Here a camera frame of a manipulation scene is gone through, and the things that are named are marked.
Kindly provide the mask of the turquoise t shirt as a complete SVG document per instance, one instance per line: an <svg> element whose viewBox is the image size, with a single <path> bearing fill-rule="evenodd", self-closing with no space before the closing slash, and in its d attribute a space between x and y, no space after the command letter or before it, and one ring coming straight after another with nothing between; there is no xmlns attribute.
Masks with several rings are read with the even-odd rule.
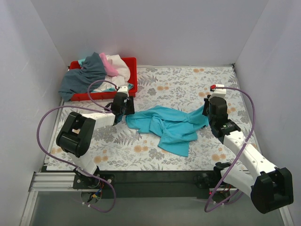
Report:
<svg viewBox="0 0 301 226"><path fill-rule="evenodd" d="M185 113L163 106L126 116L129 128L138 133L152 133L160 137L158 147L170 153L188 157L191 141L198 139L197 131L208 126L204 107Z"/></svg>

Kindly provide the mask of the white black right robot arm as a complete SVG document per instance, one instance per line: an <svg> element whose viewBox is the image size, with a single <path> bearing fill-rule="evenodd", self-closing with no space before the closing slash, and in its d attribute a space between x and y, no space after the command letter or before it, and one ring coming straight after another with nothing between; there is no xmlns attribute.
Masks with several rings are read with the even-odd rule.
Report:
<svg viewBox="0 0 301 226"><path fill-rule="evenodd" d="M228 171L230 163L217 163L214 172L227 184L248 195L260 213L293 203L293 177L287 168L279 168L267 160L246 137L240 127L228 118L227 103L221 96L205 98L203 114L208 117L212 134L230 149L249 171Z"/></svg>

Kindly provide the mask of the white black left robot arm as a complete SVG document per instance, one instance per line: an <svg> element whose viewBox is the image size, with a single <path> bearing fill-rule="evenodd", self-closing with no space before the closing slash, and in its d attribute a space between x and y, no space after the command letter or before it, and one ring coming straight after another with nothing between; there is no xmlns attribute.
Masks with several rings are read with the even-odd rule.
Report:
<svg viewBox="0 0 301 226"><path fill-rule="evenodd" d="M118 92L113 101L106 105L111 113L80 114L71 112L62 126L56 144L66 152L76 165L74 172L88 187L96 187L99 182L90 175L100 173L92 160L88 149L95 130L115 126L124 115L134 114L134 99L127 94Z"/></svg>

